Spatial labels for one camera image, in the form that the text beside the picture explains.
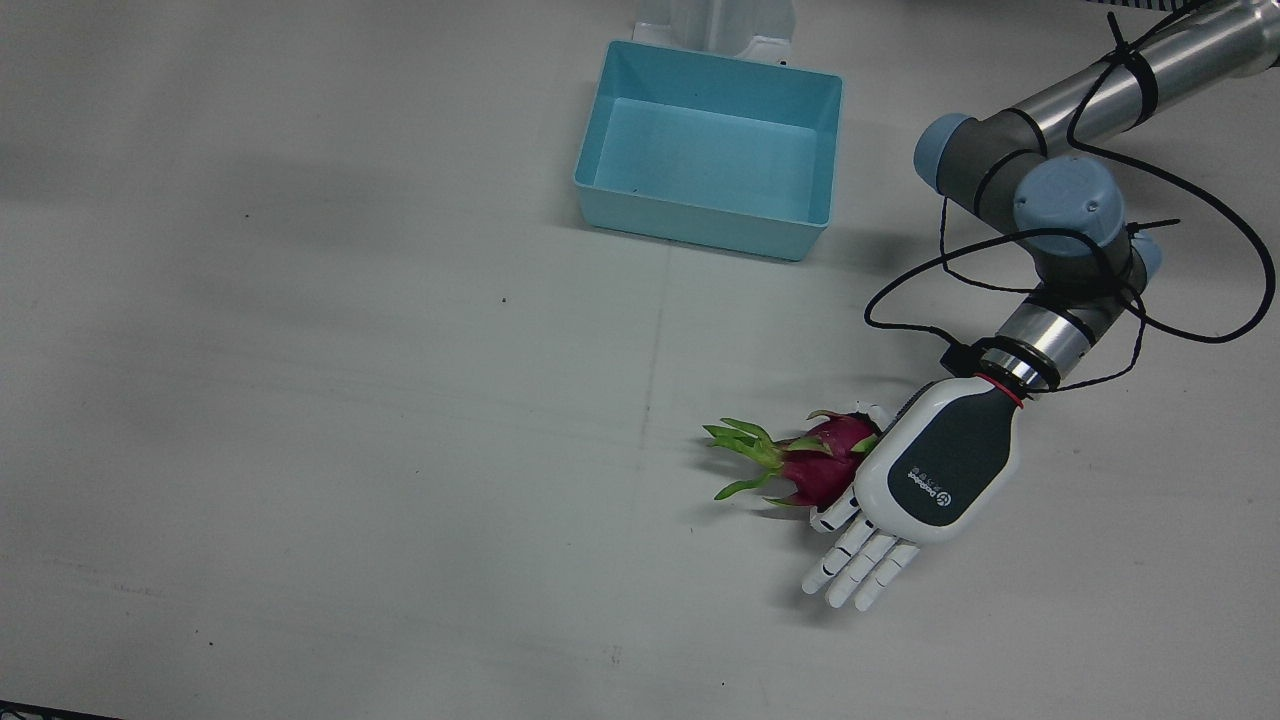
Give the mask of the white and grey left robot hand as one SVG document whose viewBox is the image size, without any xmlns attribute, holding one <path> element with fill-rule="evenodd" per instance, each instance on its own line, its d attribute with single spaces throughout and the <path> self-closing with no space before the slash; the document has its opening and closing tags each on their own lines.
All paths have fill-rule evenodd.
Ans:
<svg viewBox="0 0 1280 720">
<path fill-rule="evenodd" d="M 814 530 L 832 546 L 804 574 L 805 594 L 869 610 L 932 544 L 954 541 L 1018 471 L 1025 396 L 987 375 L 922 388 L 886 427 L 851 486 Z"/>
</svg>

